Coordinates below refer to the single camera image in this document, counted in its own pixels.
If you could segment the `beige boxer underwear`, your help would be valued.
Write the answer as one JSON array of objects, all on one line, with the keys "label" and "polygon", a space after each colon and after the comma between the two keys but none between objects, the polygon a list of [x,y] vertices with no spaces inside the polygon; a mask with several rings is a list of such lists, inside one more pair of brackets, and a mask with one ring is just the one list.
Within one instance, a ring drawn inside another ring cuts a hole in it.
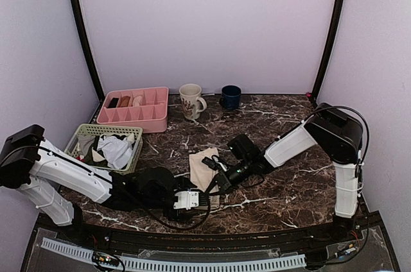
[{"label": "beige boxer underwear", "polygon": [[213,155],[218,156],[217,148],[207,148],[189,155],[190,181],[203,192],[209,187],[216,172],[202,163],[202,160],[205,157],[211,158]]}]

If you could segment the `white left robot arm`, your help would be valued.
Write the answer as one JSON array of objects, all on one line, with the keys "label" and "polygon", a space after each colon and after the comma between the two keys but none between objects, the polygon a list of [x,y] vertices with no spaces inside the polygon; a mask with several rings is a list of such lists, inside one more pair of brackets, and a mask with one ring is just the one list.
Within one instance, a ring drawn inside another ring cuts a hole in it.
[{"label": "white left robot arm", "polygon": [[55,182],[117,211],[161,210],[170,221],[184,222],[192,210],[209,204],[207,195],[184,177],[164,167],[134,173],[133,161],[142,146],[139,128],[116,128],[95,135],[74,136],[76,147],[61,151],[33,124],[9,136],[1,149],[1,186],[16,189],[77,244],[90,238],[82,211],[50,184]]}]

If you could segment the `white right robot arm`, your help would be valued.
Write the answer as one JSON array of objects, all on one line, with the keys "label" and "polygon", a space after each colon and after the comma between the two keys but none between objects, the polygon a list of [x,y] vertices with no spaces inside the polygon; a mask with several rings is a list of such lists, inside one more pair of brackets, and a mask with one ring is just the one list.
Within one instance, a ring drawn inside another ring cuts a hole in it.
[{"label": "white right robot arm", "polygon": [[319,146],[335,170],[336,203],[328,237],[333,242],[342,242],[353,231],[369,135],[368,124],[359,112],[347,106],[321,103],[265,149],[259,149],[245,134],[235,137],[228,143],[238,160],[234,166],[216,155],[204,157],[202,163],[216,173],[206,193],[214,195],[214,187],[219,188],[218,195],[230,193],[250,176],[264,177],[311,147]]}]

